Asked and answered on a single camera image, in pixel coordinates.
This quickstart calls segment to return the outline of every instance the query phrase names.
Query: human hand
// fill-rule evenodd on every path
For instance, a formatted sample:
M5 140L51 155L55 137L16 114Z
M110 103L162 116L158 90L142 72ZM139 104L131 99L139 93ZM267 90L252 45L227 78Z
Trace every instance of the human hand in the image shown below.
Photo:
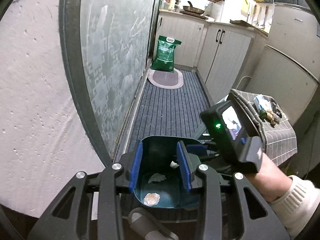
M292 179L287 177L264 153L259 173L245 174L247 179L268 202L282 197L291 187Z

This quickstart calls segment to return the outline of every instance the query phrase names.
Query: blue gripper pad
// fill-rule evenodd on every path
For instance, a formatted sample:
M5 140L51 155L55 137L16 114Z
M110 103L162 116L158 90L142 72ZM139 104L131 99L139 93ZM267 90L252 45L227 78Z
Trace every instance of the blue gripper pad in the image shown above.
M191 172L187 161L187 151L183 142L177 143L177 159L182 177L183 187L187 192L191 190Z
M129 183L130 192L133 192L133 190L137 186L140 164L142 159L142 152L143 152L142 141L139 141L136 149L137 149L136 154L134 156L134 160L133 160L131 172L130 172L130 183Z

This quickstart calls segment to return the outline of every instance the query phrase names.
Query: camera screen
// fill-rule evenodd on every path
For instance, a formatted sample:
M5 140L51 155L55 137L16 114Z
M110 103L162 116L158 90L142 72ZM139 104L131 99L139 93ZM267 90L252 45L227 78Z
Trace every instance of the camera screen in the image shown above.
M228 107L223 113L222 118L227 125L227 128L231 134L233 140L238 136L239 131L241 130L241 124L236 114L236 111L232 106Z

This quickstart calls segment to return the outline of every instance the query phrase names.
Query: cabinet handle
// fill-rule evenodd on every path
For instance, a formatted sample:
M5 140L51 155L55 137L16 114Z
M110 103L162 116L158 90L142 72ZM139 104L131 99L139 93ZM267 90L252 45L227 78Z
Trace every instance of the cabinet handle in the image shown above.
M217 36L216 36L216 42L218 42L218 34L219 32L221 32L221 30L219 29L218 32L217 32Z
M220 44L222 44L222 40L221 40L221 39L222 39L222 35L223 35L225 32L226 32L226 31L225 31L225 30L223 30L223 31L222 31L222 33L221 33L220 41L219 41L219 43L220 43Z

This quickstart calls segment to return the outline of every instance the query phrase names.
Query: black gripper frame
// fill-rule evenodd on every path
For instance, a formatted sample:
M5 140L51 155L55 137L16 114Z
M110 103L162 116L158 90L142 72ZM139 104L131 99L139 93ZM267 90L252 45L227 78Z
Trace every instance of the black gripper frame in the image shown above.
M120 160L121 167L117 164L100 173L78 172L50 203L27 239L90 240L93 193L99 192L97 239L124 240L119 194L129 193L134 157L125 154ZM196 240L222 239L221 192L229 203L231 239L290 239L271 207L242 174L223 175L207 165L198 165L193 178L199 181L192 183L195 187L190 193L201 195ZM264 216L256 217L250 211L250 201L256 205L253 209L262 209Z

